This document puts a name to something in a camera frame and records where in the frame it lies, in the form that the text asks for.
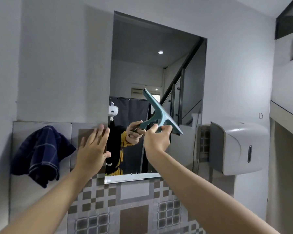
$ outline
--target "rectangular wall mirror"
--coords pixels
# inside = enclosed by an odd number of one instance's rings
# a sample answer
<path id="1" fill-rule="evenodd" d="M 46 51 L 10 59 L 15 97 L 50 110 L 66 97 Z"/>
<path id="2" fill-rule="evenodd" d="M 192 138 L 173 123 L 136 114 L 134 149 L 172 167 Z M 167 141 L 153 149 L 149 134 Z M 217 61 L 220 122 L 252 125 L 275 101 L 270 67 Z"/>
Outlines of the rectangular wall mirror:
<path id="1" fill-rule="evenodd" d="M 109 105 L 117 106 L 118 113 L 108 118 L 111 132 L 107 147 L 112 157 L 106 161 L 105 183 L 160 176 L 146 158 L 143 137 L 135 145 L 124 137 L 130 123 L 145 121 L 154 112 L 142 94 L 144 88 L 184 131 L 184 135 L 171 136 L 168 153 L 184 166 L 193 166 L 201 124 L 206 47 L 205 38 L 114 13 Z M 183 148 L 183 140 L 191 141 L 190 147 L 186 143 L 187 148 Z"/>

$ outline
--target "hanging towel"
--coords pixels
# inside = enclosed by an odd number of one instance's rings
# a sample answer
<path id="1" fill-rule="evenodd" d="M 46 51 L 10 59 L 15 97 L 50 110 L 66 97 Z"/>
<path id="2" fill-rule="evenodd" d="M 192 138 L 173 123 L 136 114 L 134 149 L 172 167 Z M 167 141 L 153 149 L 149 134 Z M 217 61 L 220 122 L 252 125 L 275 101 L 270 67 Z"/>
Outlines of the hanging towel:
<path id="1" fill-rule="evenodd" d="M 13 175 L 28 174 L 43 188 L 60 178 L 60 161 L 76 148 L 53 126 L 45 126 L 29 135 L 11 162 Z"/>

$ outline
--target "white tissue dispenser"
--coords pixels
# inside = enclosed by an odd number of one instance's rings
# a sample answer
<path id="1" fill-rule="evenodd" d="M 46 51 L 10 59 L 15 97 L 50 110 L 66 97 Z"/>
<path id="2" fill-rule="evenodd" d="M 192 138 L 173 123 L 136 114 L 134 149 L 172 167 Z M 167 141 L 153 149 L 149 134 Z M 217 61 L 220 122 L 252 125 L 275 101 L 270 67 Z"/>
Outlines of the white tissue dispenser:
<path id="1" fill-rule="evenodd" d="M 209 163 L 224 175 L 239 175 L 261 170 L 261 146 L 269 130 L 253 122 L 223 118 L 211 122 Z"/>

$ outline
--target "person's right arm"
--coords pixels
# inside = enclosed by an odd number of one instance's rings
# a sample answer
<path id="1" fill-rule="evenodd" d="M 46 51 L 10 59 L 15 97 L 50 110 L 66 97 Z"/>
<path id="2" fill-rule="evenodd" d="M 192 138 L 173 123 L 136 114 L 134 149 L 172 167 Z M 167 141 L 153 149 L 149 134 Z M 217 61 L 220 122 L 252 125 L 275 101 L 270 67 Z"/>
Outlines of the person's right arm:
<path id="1" fill-rule="evenodd" d="M 233 197 L 191 172 L 164 151 L 169 145 L 171 126 L 158 125 L 146 132 L 146 156 L 168 183 L 181 203 L 210 234 L 279 234 L 264 220 Z"/>

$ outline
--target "finger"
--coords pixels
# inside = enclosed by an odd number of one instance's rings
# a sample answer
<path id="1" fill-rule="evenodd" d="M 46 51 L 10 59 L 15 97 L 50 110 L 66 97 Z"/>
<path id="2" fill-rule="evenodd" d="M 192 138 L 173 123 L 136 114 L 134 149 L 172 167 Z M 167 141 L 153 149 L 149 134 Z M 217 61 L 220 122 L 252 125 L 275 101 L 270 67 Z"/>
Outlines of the finger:
<path id="1" fill-rule="evenodd" d="M 112 154 L 109 151 L 106 151 L 106 153 L 103 154 L 104 159 L 111 157 L 111 156 L 112 156 Z"/>
<path id="2" fill-rule="evenodd" d="M 158 125 L 157 125 L 157 124 L 154 124 L 154 125 L 149 129 L 149 131 L 150 131 L 150 133 L 154 134 L 154 133 L 156 133 L 157 129 L 158 129 Z"/>
<path id="3" fill-rule="evenodd" d="M 103 129 L 104 129 L 104 125 L 103 125 L 103 124 L 100 124 L 100 125 L 99 125 L 99 129 L 98 129 L 97 136 L 96 136 L 96 138 L 94 139 L 94 141 L 96 141 L 97 144 L 99 144 L 100 141 L 101 141 L 102 134 L 103 134 Z"/>
<path id="4" fill-rule="evenodd" d="M 145 134 L 146 134 L 146 130 L 137 129 L 137 132 L 138 132 L 140 135 L 145 135 Z"/>
<path id="5" fill-rule="evenodd" d="M 165 132 L 167 134 L 170 134 L 172 132 L 172 126 L 171 125 L 162 126 L 161 129 L 163 130 L 162 132 Z"/>
<path id="6" fill-rule="evenodd" d="M 136 132 L 133 132 L 133 131 L 129 131 L 128 135 L 129 135 L 130 138 L 138 138 L 138 137 L 141 136 L 139 133 L 136 133 Z"/>
<path id="7" fill-rule="evenodd" d="M 96 137 L 96 135 L 97 135 L 97 131 L 98 131 L 98 129 L 97 128 L 95 128 L 94 130 L 93 130 L 93 132 L 91 133 L 91 135 L 89 136 L 89 138 L 88 138 L 88 140 L 87 140 L 87 145 L 90 145 L 90 144 L 92 144 L 93 143 L 93 141 L 94 141 L 94 139 L 95 139 L 95 137 Z"/>
<path id="8" fill-rule="evenodd" d="M 82 149 L 85 146 L 85 137 L 82 137 L 82 141 L 80 142 L 79 149 Z"/>
<path id="9" fill-rule="evenodd" d="M 106 146 L 107 139 L 108 139 L 109 135 L 110 135 L 110 129 L 106 128 L 104 135 L 102 136 L 102 139 L 99 142 L 99 145 L 102 146 L 103 148 L 105 148 L 105 146 Z"/>
<path id="10" fill-rule="evenodd" d="M 142 121 L 136 121 L 136 122 L 131 122 L 130 125 L 128 126 L 129 128 L 134 128 L 137 125 L 140 125 L 142 123 Z"/>

